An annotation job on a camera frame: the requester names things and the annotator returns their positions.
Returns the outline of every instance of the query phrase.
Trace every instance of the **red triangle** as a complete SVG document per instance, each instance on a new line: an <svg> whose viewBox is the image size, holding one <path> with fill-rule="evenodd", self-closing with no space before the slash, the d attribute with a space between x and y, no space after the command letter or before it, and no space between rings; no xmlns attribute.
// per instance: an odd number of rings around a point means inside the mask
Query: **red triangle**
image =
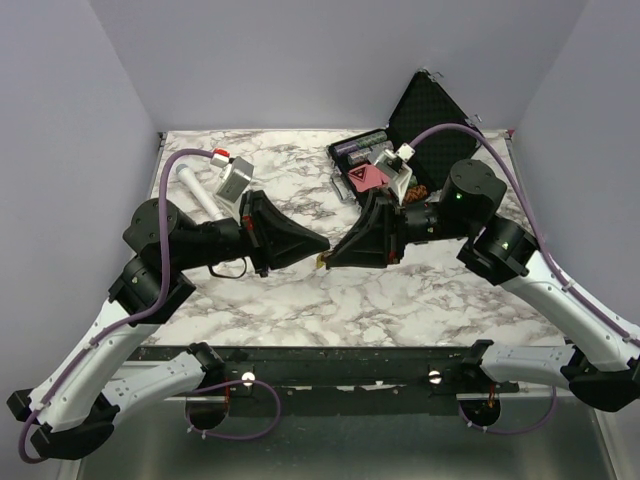
<svg viewBox="0 0 640 480"><path fill-rule="evenodd" d="M359 168L354 168L349 172L349 176L354 180L364 183L364 179L367 176L367 165L362 165Z"/></svg>

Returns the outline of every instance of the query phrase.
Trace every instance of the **brown object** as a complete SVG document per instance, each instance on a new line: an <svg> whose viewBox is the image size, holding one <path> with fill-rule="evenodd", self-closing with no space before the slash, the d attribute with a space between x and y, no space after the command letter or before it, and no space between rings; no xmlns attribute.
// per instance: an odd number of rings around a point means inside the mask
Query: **brown object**
<svg viewBox="0 0 640 480"><path fill-rule="evenodd" d="M404 195L404 200L402 202L403 205L407 205L409 203L419 202L420 200L424 200L429 195L427 192L427 187L424 185L418 185L417 187L412 187L407 190L407 193Z"/></svg>

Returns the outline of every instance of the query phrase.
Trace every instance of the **wall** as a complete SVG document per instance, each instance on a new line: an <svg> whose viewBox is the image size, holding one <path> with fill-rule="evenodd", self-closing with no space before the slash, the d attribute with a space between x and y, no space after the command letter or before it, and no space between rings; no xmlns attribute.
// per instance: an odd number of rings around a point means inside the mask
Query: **wall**
<svg viewBox="0 0 640 480"><path fill-rule="evenodd" d="M640 324L640 3L592 0L527 108L514 147L551 251ZM640 472L640 405L621 429Z"/></svg>
<svg viewBox="0 0 640 480"><path fill-rule="evenodd" d="M516 124L586 0L90 0L165 129L379 127L412 73Z"/></svg>
<svg viewBox="0 0 640 480"><path fill-rule="evenodd" d="M40 383L98 312L126 260L120 236L147 193L157 135L85 0L0 2L0 64L5 399ZM0 407L3 478L54 478L56 462L20 462L20 425Z"/></svg>

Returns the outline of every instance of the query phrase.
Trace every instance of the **black case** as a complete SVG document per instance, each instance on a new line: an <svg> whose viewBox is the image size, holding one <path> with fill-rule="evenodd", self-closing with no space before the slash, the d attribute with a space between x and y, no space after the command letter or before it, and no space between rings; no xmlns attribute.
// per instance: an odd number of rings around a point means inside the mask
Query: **black case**
<svg viewBox="0 0 640 480"><path fill-rule="evenodd" d="M391 114L387 128L378 128L333 143L327 147L327 151L340 171L342 181L358 203L364 206L368 192L356 191L348 177L349 170L354 167L347 162L347 155L336 154L335 147L383 131L397 149L403 143L409 143L427 128L440 123L459 123L479 132L468 116L438 84L437 79L427 70L419 70L409 82L400 102ZM427 187L429 192L433 192L443 187L454 163L470 158L479 147L476 139L465 133L440 132L427 138L418 146L415 155L409 161L409 166L413 169L418 183Z"/></svg>

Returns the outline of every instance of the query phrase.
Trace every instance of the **toolbox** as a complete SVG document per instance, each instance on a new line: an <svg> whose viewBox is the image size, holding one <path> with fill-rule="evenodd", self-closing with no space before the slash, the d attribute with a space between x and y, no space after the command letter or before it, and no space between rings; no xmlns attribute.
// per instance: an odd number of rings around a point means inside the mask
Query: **toolbox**
<svg viewBox="0 0 640 480"><path fill-rule="evenodd" d="M438 83L440 75L418 70L394 109L386 128L379 128L341 140L327 147L336 172L331 178L341 201L355 199L364 205L368 196L365 165L376 155L376 147L393 146L396 150L418 134L440 123L459 123L478 131L472 121ZM449 170L458 160L470 158L480 147L477 140L463 132L444 131L424 140L409 161L418 185L429 193L440 190Z"/></svg>

